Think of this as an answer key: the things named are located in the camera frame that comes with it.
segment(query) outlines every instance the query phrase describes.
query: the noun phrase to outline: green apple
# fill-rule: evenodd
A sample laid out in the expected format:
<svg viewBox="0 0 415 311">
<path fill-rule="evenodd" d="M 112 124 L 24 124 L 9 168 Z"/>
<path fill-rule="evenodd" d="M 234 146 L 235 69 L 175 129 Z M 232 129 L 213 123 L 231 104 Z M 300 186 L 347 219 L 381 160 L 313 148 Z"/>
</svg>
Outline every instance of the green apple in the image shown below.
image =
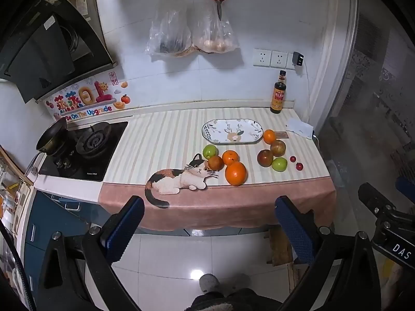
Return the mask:
<svg viewBox="0 0 415 311">
<path fill-rule="evenodd" d="M 287 169 L 287 159 L 283 157 L 275 158 L 272 162 L 271 166 L 272 168 L 277 172 L 283 172 Z"/>
<path fill-rule="evenodd" d="M 206 145 L 205 148 L 203 149 L 203 156 L 205 157 L 206 160 L 209 160 L 210 157 L 213 157 L 215 155 L 217 156 L 217 153 L 218 151 L 217 151 L 216 146 L 212 144 Z"/>
</svg>

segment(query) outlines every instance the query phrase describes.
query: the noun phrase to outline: white cable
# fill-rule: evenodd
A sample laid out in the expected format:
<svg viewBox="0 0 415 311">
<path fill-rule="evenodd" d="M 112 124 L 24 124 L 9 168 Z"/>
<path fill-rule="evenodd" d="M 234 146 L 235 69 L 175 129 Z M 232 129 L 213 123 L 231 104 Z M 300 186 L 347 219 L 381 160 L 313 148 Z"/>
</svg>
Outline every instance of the white cable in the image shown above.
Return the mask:
<svg viewBox="0 0 415 311">
<path fill-rule="evenodd" d="M 304 62 L 304 66 L 306 68 L 306 76 L 307 76 L 307 92 L 308 92 L 308 112 L 307 112 L 307 120 L 305 121 L 306 123 L 308 123 L 308 121 L 310 120 L 310 81 L 308 80 L 308 70 L 307 70 L 307 64 L 306 64 L 306 60 L 303 60 Z"/>
</svg>

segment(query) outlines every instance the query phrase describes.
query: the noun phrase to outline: bottle label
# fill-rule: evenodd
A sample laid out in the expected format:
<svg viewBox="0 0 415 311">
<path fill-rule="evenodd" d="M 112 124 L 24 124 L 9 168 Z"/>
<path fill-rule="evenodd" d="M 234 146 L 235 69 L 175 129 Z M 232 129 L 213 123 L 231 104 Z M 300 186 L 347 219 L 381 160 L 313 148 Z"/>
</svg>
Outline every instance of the bottle label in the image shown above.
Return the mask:
<svg viewBox="0 0 415 311">
<path fill-rule="evenodd" d="M 283 108 L 283 99 L 284 99 L 283 90 L 274 89 L 274 94 L 271 101 L 271 107 L 276 111 L 281 111 Z"/>
</svg>

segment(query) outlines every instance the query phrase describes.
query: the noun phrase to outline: clear plastic bag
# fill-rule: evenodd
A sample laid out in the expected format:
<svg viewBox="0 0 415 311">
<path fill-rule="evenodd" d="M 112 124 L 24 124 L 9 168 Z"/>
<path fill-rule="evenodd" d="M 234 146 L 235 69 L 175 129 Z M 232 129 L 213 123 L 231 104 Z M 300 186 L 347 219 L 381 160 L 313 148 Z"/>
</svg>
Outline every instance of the clear plastic bag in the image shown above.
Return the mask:
<svg viewBox="0 0 415 311">
<path fill-rule="evenodd" d="M 181 57 L 192 51 L 186 10 L 184 0 L 158 1 L 147 42 L 147 54 Z"/>
<path fill-rule="evenodd" d="M 196 10 L 193 44 L 206 53 L 227 53 L 239 48 L 238 39 L 232 30 L 222 5 L 222 19 L 217 14 L 215 2 L 200 5 Z"/>
</svg>

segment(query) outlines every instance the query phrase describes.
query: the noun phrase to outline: plate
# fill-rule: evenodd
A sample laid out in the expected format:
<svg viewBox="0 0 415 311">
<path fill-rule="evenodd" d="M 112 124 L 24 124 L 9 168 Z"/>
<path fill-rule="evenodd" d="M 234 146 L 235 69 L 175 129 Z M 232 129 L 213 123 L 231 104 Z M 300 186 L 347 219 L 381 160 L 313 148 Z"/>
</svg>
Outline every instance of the plate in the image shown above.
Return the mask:
<svg viewBox="0 0 415 311">
<path fill-rule="evenodd" d="M 202 126 L 202 136 L 212 144 L 247 144 L 262 138 L 264 131 L 252 119 L 214 119 Z"/>
</svg>

